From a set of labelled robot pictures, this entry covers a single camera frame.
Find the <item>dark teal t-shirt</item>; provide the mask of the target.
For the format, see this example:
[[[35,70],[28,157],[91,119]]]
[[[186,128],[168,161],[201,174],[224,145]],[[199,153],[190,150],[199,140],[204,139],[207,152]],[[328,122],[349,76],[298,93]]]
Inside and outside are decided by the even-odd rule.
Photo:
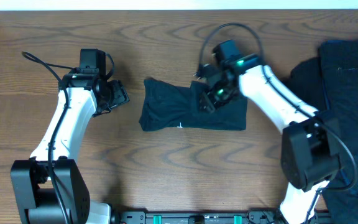
[[[247,100],[234,100],[213,113],[201,111],[200,93],[208,86],[192,82],[175,86],[153,78],[144,80],[145,99],[139,124],[143,131],[163,128],[201,128],[242,131],[246,129]]]

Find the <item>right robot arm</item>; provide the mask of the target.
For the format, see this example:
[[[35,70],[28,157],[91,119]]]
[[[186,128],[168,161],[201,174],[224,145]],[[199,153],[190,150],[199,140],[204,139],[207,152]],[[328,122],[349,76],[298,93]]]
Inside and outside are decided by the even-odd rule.
[[[330,110],[320,111],[290,91],[256,54],[235,55],[218,66],[199,64],[195,74],[210,86],[200,95],[200,108],[215,112],[236,96],[253,101],[282,135],[281,168],[288,180],[276,222],[309,223],[325,191],[353,188],[330,186],[344,168],[349,148],[339,135],[339,121]]]

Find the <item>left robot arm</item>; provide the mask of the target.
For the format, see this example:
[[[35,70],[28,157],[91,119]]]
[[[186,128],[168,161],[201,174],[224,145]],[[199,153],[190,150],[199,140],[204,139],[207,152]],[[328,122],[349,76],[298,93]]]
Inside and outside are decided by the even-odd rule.
[[[14,161],[10,176],[22,223],[116,223],[107,203],[91,200],[77,166],[91,118],[129,102],[121,81],[67,74],[40,144],[28,159]]]

